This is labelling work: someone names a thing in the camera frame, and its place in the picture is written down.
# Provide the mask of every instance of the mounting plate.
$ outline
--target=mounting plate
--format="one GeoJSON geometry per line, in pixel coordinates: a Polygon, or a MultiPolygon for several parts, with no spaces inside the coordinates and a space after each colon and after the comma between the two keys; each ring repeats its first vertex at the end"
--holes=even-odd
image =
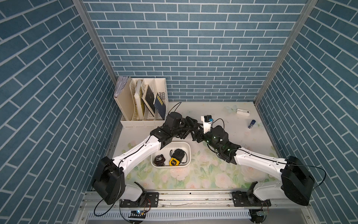
{"type": "MultiPolygon", "coordinates": [[[[149,201],[151,202],[151,207],[152,208],[157,208],[158,207],[158,199],[159,199],[159,193],[158,192],[147,192],[147,194],[145,195],[145,200],[149,199],[149,201]]],[[[121,208],[138,208],[138,205],[131,200],[121,200],[120,202],[120,207],[121,208]]]]}
{"type": "Polygon", "coordinates": [[[245,191],[235,191],[232,193],[232,198],[235,207],[260,207],[260,206],[271,206],[271,202],[269,199],[266,201],[261,201],[256,198],[253,202],[248,200],[248,196],[245,191]]]}

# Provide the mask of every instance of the notebook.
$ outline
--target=notebook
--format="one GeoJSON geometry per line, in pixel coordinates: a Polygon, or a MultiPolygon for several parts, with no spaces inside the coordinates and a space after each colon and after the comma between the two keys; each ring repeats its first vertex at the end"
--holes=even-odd
{"type": "Polygon", "coordinates": [[[161,116],[161,118],[163,118],[163,120],[165,120],[165,104],[163,102],[163,99],[159,96],[159,94],[157,93],[156,97],[155,97],[155,101],[154,101],[154,106],[157,109],[159,115],[161,116]]]}
{"type": "Polygon", "coordinates": [[[135,88],[135,93],[134,93],[134,100],[135,100],[135,105],[137,107],[137,114],[138,114],[138,119],[139,120],[143,120],[143,116],[144,116],[144,102],[142,100],[142,80],[137,80],[137,84],[136,84],[136,88],[135,88]]]}
{"type": "Polygon", "coordinates": [[[149,87],[149,85],[145,85],[142,99],[145,105],[148,107],[149,112],[154,116],[155,115],[154,94],[151,88],[149,87]]]}

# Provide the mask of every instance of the small blue bottle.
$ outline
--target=small blue bottle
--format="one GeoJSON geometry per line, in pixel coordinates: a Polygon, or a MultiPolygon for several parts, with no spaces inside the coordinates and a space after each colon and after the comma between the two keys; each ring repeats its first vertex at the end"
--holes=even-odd
{"type": "Polygon", "coordinates": [[[255,120],[252,120],[252,121],[251,121],[251,123],[250,123],[250,125],[248,126],[248,128],[250,128],[250,129],[251,129],[251,128],[252,128],[252,126],[253,126],[255,123],[256,123],[256,121],[255,121],[255,120]]]}

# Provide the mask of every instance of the blue book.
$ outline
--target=blue book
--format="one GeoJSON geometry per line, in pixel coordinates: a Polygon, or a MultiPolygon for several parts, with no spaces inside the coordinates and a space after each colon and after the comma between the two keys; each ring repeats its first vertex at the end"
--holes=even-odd
{"type": "Polygon", "coordinates": [[[159,96],[159,94],[157,93],[156,97],[155,97],[155,101],[154,101],[154,106],[157,109],[159,115],[161,116],[161,118],[163,120],[165,120],[165,104],[163,102],[163,99],[159,96]]]}

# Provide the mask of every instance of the metal frame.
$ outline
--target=metal frame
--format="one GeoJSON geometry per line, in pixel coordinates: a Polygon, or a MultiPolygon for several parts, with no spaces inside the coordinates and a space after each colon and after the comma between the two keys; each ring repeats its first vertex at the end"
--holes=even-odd
{"type": "Polygon", "coordinates": [[[271,141],[271,143],[272,143],[272,146],[274,147],[274,149],[275,149],[275,151],[276,151],[276,153],[277,153],[277,156],[278,156],[279,158],[282,158],[282,154],[280,153],[280,151],[279,151],[279,149],[278,149],[278,147],[277,147],[277,145],[276,145],[276,143],[275,143],[275,141],[274,141],[274,138],[272,137],[272,135],[271,135],[271,133],[270,133],[270,130],[269,130],[269,128],[268,128],[268,126],[267,126],[265,120],[263,119],[263,116],[261,115],[261,112],[260,112],[260,110],[259,110],[259,108],[258,108],[258,105],[255,105],[255,108],[256,108],[256,111],[257,111],[257,113],[258,113],[258,115],[259,115],[259,117],[260,117],[260,119],[261,119],[261,122],[262,122],[264,128],[265,128],[265,131],[266,131],[266,133],[267,133],[267,135],[268,135],[268,137],[269,137],[269,139],[270,139],[270,141],[271,141]]]}
{"type": "Polygon", "coordinates": [[[106,151],[106,156],[108,158],[113,158],[113,154],[114,154],[114,151],[116,150],[117,143],[119,140],[119,136],[121,135],[122,129],[123,129],[123,125],[121,123],[121,116],[120,116],[117,121],[117,125],[113,131],[111,141],[110,141],[107,151],[106,151]]]}
{"type": "MultiPolygon", "coordinates": [[[[237,209],[260,209],[261,207],[235,207],[231,193],[233,191],[246,191],[247,189],[223,189],[223,190],[202,190],[202,189],[181,189],[181,190],[152,190],[159,192],[158,207],[151,210],[171,211],[176,210],[217,210],[235,211],[237,209]]],[[[85,224],[87,217],[93,212],[95,206],[102,198],[95,191],[87,191],[82,200],[74,224],[85,224]]],[[[316,219],[311,206],[301,206],[289,199],[271,200],[270,209],[302,209],[303,214],[309,221],[316,219]]],[[[97,207],[97,212],[106,211],[109,205],[101,203],[97,207]]],[[[119,201],[112,208],[113,211],[119,210],[119,201]]]]}
{"type": "Polygon", "coordinates": [[[106,70],[114,84],[114,86],[116,86],[117,83],[117,76],[114,73],[114,70],[111,66],[111,63],[107,57],[106,51],[103,48],[103,45],[100,41],[100,38],[97,35],[96,29],[91,21],[90,15],[87,12],[86,6],[84,5],[82,0],[73,0],[73,4],[76,7],[79,16],[82,19],[82,22],[84,24],[84,26],[86,27],[88,34],[93,42],[93,44],[95,45],[98,54],[100,55],[102,62],[104,64],[104,66],[106,67],[106,70]]]}
{"type": "Polygon", "coordinates": [[[260,102],[261,98],[263,97],[263,94],[265,93],[266,89],[269,87],[272,79],[275,77],[276,72],[280,68],[282,62],[284,61],[292,44],[294,43],[294,41],[297,38],[298,34],[300,33],[303,25],[305,24],[306,20],[308,19],[308,16],[311,14],[317,1],[318,0],[307,0],[305,6],[302,9],[300,16],[298,17],[297,21],[295,22],[295,25],[292,27],[290,35],[287,37],[286,42],[285,42],[284,46],[282,47],[282,50],[279,52],[276,61],[272,65],[271,70],[269,71],[269,73],[266,77],[266,80],[263,82],[261,89],[259,90],[257,96],[255,97],[255,99],[253,101],[255,105],[257,105],[260,102]]]}

